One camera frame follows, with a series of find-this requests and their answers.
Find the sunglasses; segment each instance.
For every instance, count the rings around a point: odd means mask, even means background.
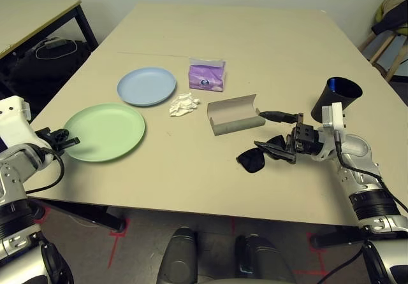
[[[286,147],[285,139],[281,135],[270,139],[269,141],[267,141],[267,143],[277,145],[281,147],[283,150],[285,150]],[[241,153],[237,157],[237,161],[245,168],[245,170],[248,173],[253,174],[264,168],[265,166],[265,157],[263,155],[264,153],[267,153],[271,158],[275,160],[280,159],[278,156],[274,156],[273,154],[264,151],[259,147],[256,147]]]

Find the purple tissue box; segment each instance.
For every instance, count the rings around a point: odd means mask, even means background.
[[[225,61],[190,58],[189,85],[191,89],[222,92]]]

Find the floor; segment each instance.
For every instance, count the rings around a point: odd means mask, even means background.
[[[233,277],[233,244],[241,234],[268,238],[282,252],[299,284],[316,283],[360,249],[359,245],[313,249],[308,236],[333,229],[328,225],[141,209],[111,209],[110,213],[128,219],[125,234],[115,236],[106,228],[54,210],[47,210],[41,220],[45,236],[68,261],[76,284],[155,284],[167,243],[182,225],[198,232],[200,283]],[[326,283],[369,283],[363,259]]]
[[[390,82],[391,88],[398,94],[402,101],[408,106],[408,83],[407,82]]]

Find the open cardboard box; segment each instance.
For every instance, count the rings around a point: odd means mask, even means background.
[[[254,108],[256,94],[209,103],[207,115],[214,135],[258,127],[265,124]]]

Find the black cable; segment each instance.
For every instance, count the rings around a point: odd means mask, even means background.
[[[333,269],[332,271],[330,271],[328,274],[326,274],[325,276],[323,276],[320,281],[318,281],[317,284],[322,284],[324,283],[324,281],[326,281],[329,277],[331,277],[333,274],[335,274],[337,271],[345,268],[347,265],[353,263],[361,254],[363,254],[363,250],[360,249],[359,252],[357,252],[357,254],[352,257],[351,259],[349,259],[347,262],[344,262],[343,264],[337,266],[335,269]]]
[[[358,169],[355,168],[353,166],[350,166],[349,164],[346,164],[343,160],[343,156],[342,156],[342,143],[340,141],[340,136],[338,134],[335,134],[335,146],[336,146],[336,152],[337,152],[337,158],[339,159],[339,162],[341,164],[341,166],[343,166],[344,168],[350,169],[351,171],[356,171],[357,173],[361,173],[361,174],[367,174],[371,177],[374,177],[375,179],[378,180],[378,182],[380,183],[381,187],[385,190],[385,192],[396,202],[398,203],[401,208],[403,208],[406,212],[408,212],[408,208],[407,206],[402,203],[398,198],[396,198],[391,191],[388,189],[388,187],[385,185],[385,183],[383,182],[383,179],[381,178],[381,176],[379,176],[378,174],[374,174],[371,173],[370,171],[365,171],[363,169]]]
[[[61,168],[61,170],[60,170],[59,176],[58,176],[58,178],[56,179],[55,182],[47,185],[46,187],[40,187],[40,188],[35,188],[34,190],[28,190],[27,192],[25,192],[26,194],[41,192],[42,190],[48,190],[49,188],[52,188],[52,187],[56,186],[62,180],[62,177],[64,176],[64,173],[65,173],[64,162],[62,161],[61,157],[55,151],[53,151],[51,149],[48,149],[48,148],[40,148],[40,150],[45,152],[45,153],[51,153],[54,156],[54,158],[58,161],[59,167]]]

